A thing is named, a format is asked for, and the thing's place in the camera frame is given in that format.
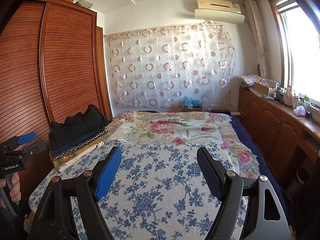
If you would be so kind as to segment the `left hand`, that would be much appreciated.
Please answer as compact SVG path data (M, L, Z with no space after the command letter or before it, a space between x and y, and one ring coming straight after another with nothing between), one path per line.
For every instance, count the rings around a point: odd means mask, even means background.
M13 173L10 182L12 183L12 189L10 190L11 200L15 203L21 200L20 192L20 178L17 172ZM4 178L0 179L0 188L4 188L6 185L6 180Z

